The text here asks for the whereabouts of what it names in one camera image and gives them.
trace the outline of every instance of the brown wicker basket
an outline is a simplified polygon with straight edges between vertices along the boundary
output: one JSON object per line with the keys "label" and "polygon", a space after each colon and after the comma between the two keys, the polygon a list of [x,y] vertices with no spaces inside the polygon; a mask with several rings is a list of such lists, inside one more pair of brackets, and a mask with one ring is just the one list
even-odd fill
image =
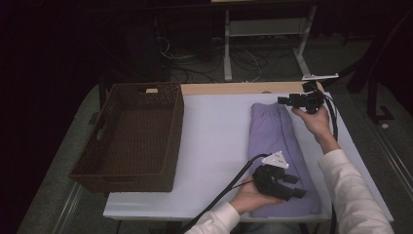
{"label": "brown wicker basket", "polygon": [[92,192],[171,192],[183,111],[177,83],[114,85],[69,177]]}

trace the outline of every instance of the black cable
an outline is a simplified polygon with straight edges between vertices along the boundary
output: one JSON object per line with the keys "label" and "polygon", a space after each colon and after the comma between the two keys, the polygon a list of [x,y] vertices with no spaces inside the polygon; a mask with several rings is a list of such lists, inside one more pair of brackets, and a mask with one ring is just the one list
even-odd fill
{"label": "black cable", "polygon": [[[333,126],[333,135],[335,140],[338,140],[338,127],[337,127],[337,106],[334,104],[335,110],[331,105],[331,102],[334,103],[333,99],[327,95],[325,95],[317,86],[311,85],[312,88],[316,90],[319,94],[321,94],[327,104],[328,111],[330,112],[331,124]],[[331,221],[330,221],[330,234],[335,234],[337,228],[337,213],[335,213],[334,205],[331,203]]]}
{"label": "black cable", "polygon": [[286,38],[288,38],[288,39],[290,40],[290,41],[289,41],[289,44],[286,46],[288,49],[286,49],[285,52],[282,53],[281,55],[278,55],[278,56],[268,56],[267,58],[282,58],[282,57],[288,56],[289,54],[293,54],[293,53],[297,50],[297,48],[294,48],[294,47],[292,46],[292,44],[295,43],[294,40],[291,39],[291,38],[289,38],[289,37],[286,37]]}
{"label": "black cable", "polygon": [[259,154],[255,157],[253,157],[251,160],[249,160],[245,166],[240,170],[240,172],[233,178],[233,180],[224,188],[224,190],[222,190],[221,193],[218,194],[218,196],[216,196],[215,199],[213,199],[213,201],[202,211],[200,212],[200,214],[198,214],[196,217],[194,217],[191,221],[189,221],[181,230],[181,233],[185,233],[186,231],[188,231],[189,229],[192,228],[192,226],[195,225],[195,223],[197,223],[198,219],[200,219],[200,217],[202,215],[204,215],[206,212],[208,212],[210,209],[213,208],[213,206],[216,205],[217,202],[219,202],[219,200],[221,200],[222,197],[225,196],[225,194],[227,194],[229,191],[231,191],[234,188],[234,184],[240,180],[240,178],[243,176],[243,174],[245,174],[246,170],[248,170],[249,167],[251,167],[252,163],[258,159],[258,158],[265,158],[269,156],[269,154]]}
{"label": "black cable", "polygon": [[[231,59],[232,59],[232,62],[233,62],[237,67],[239,67],[239,68],[242,69],[242,70],[246,70],[246,71],[259,71],[260,68],[266,66],[266,65],[261,65],[261,64],[259,64],[258,62],[255,63],[254,60],[252,60],[252,61],[245,60],[245,59],[242,58],[240,55],[238,55],[238,53],[232,53]],[[252,66],[253,68],[249,69],[249,68],[247,68],[247,67],[244,67],[244,66],[240,65],[240,62],[244,63],[245,65]]]}
{"label": "black cable", "polygon": [[[245,50],[245,49],[243,49],[243,48],[238,48],[238,47],[233,47],[233,46],[232,46],[231,48],[234,48],[234,49],[237,49],[237,50],[241,50],[241,51],[247,53],[250,58],[251,58],[251,57],[259,57],[259,58],[254,58],[253,60],[249,60],[249,59],[247,59],[247,58],[243,58],[242,56],[240,56],[239,53],[232,52],[232,55],[234,56],[233,59],[238,59],[240,62],[245,63],[246,65],[250,65],[250,66],[253,66],[253,67],[257,67],[257,65],[255,64],[255,62],[256,62],[256,63],[258,63],[259,66],[262,68],[262,67],[266,67],[266,66],[268,65],[268,63],[269,63],[268,60],[267,60],[267,58],[266,58],[266,57],[263,57],[263,56],[261,56],[261,55],[255,55],[255,54],[251,53],[250,51]],[[264,64],[260,64],[260,63],[259,63],[259,61],[261,61],[261,60],[264,60]],[[254,69],[254,70],[247,69],[247,68],[245,68],[245,67],[240,66],[238,63],[237,63],[237,66],[238,66],[239,68],[244,69],[244,70],[247,70],[247,71],[256,71],[256,70],[257,70],[257,69]]]}
{"label": "black cable", "polygon": [[287,50],[287,52],[286,52],[286,53],[282,53],[282,55],[280,55],[280,56],[271,56],[271,53],[273,53],[273,52],[278,52],[278,51],[279,51],[279,49],[277,49],[277,41],[279,40],[279,38],[280,38],[280,37],[276,37],[276,42],[275,42],[274,48],[268,50],[268,53],[267,53],[267,55],[265,55],[265,56],[262,56],[262,55],[260,55],[260,54],[258,54],[258,53],[256,53],[256,52],[252,52],[252,51],[249,51],[249,52],[250,52],[252,55],[254,55],[254,56],[257,56],[257,57],[260,57],[260,58],[263,58],[263,59],[268,59],[268,58],[282,58],[282,57],[284,57],[284,56],[289,55],[292,51],[295,51],[295,50],[296,50],[296,49],[292,49],[292,46],[291,46],[291,45],[294,43],[293,40],[291,40],[289,37],[286,37],[286,38],[290,39],[289,44],[286,46],[287,48],[289,48],[289,49]]}
{"label": "black cable", "polygon": [[235,189],[235,188],[238,188],[238,187],[241,187],[241,186],[243,186],[243,185],[245,185],[245,184],[248,184],[248,183],[251,183],[251,182],[253,182],[253,179],[250,180],[250,181],[248,181],[248,182],[244,182],[244,183],[240,183],[240,184],[238,184],[238,185],[235,185],[234,187],[231,188],[231,190],[233,190],[233,189]]}
{"label": "black cable", "polygon": [[118,227],[116,228],[116,234],[119,234],[119,230],[121,229],[121,224],[122,224],[122,221],[119,220],[118,221]]}
{"label": "black cable", "polygon": [[215,66],[212,70],[207,70],[207,71],[195,71],[195,70],[192,70],[192,69],[189,69],[189,68],[185,68],[185,69],[187,69],[188,71],[195,72],[195,73],[211,73],[211,72],[217,71],[217,70],[219,69],[219,67],[221,67],[222,60],[223,60],[223,58],[220,58],[220,60],[219,60],[218,64],[217,64],[217,65],[216,65],[216,66]]}
{"label": "black cable", "polygon": [[181,57],[181,58],[173,58],[173,63],[178,64],[178,65],[185,65],[185,66],[190,66],[190,65],[198,65],[198,64],[204,64],[207,62],[211,62],[213,58],[215,57],[220,57],[222,59],[222,53],[220,52],[222,48],[216,48],[212,49],[213,51],[219,51],[214,52],[213,54],[210,55],[210,57],[200,57],[197,54],[194,54],[192,56],[188,57]]}
{"label": "black cable", "polygon": [[178,82],[179,82],[179,84],[187,84],[188,83],[188,80],[189,80],[189,73],[187,72],[187,71],[184,71],[184,73],[183,74],[185,74],[186,75],[186,78],[185,78],[185,80],[182,82],[178,77],[176,77],[176,75],[182,75],[182,74],[171,74],[170,76],[171,77],[173,77],[173,78],[175,78]]}
{"label": "black cable", "polygon": [[256,56],[256,57],[263,58],[263,59],[266,59],[266,58],[274,51],[274,50],[267,50],[267,54],[264,55],[264,56],[262,56],[262,55],[260,55],[258,52],[252,52],[252,51],[254,50],[254,48],[252,48],[249,43],[246,44],[246,46],[248,47],[248,50],[249,50],[249,52],[250,52],[252,55],[254,55],[254,56]]}
{"label": "black cable", "polygon": [[207,72],[196,71],[196,70],[192,70],[192,69],[189,69],[189,68],[185,68],[185,67],[182,67],[182,66],[179,66],[179,65],[173,65],[172,68],[177,69],[177,70],[181,70],[181,71],[193,72],[193,73],[196,73],[196,74],[203,75],[203,76],[205,76],[211,83],[214,83],[214,81],[216,81],[216,82],[218,82],[218,83],[220,82],[219,80],[213,79],[212,77],[206,75],[206,73],[210,73],[210,72],[212,72],[212,71],[215,71],[215,70],[217,70],[218,68],[214,68],[214,70],[207,71]]}

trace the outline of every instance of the table surface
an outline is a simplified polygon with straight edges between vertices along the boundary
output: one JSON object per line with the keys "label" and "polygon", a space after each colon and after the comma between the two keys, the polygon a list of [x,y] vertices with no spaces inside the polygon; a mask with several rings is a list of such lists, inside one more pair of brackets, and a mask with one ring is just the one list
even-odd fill
{"label": "table surface", "polygon": [[[274,103],[278,96],[302,93],[303,83],[182,85],[185,115],[173,191],[171,193],[111,193],[103,215],[115,219],[151,220],[183,220],[197,215],[247,161],[245,146],[248,121],[250,121],[248,117],[250,105],[255,102]],[[296,133],[299,133],[296,136],[300,147],[306,149],[303,150],[303,155],[321,198],[321,213],[271,218],[254,218],[245,214],[243,216],[245,221],[324,221],[331,217],[331,201],[317,164],[318,158],[322,155],[320,147],[305,129],[302,120],[291,113],[290,116]],[[339,143],[348,153],[350,160],[359,167],[387,218],[393,220],[340,115],[338,115],[338,126]],[[233,192],[225,196],[221,202],[232,198]]]}

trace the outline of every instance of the purple cloth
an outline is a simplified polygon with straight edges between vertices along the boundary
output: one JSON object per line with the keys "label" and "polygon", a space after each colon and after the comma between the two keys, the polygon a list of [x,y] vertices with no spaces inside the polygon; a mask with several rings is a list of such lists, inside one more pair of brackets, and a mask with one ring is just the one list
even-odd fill
{"label": "purple cloth", "polygon": [[[294,134],[291,117],[284,105],[274,103],[270,105],[255,103],[251,106],[251,126],[249,130],[248,158],[262,153],[276,153],[281,151],[286,163],[289,164],[285,172],[298,176],[296,184],[279,183],[290,188],[307,190],[302,199],[292,197],[276,206],[265,206],[251,215],[255,217],[268,216],[301,216],[320,213],[319,194],[310,178],[303,153]],[[262,165],[260,159],[250,167],[253,174],[255,169]]]}

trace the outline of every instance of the white sleeve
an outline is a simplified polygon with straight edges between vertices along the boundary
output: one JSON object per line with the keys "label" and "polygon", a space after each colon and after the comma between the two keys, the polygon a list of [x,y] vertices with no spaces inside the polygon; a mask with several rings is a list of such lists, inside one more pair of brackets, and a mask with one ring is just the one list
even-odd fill
{"label": "white sleeve", "polygon": [[319,160],[334,209],[339,233],[394,233],[357,167],[341,149]]}
{"label": "white sleeve", "polygon": [[229,203],[201,216],[185,234],[229,234],[240,221],[240,215]]}

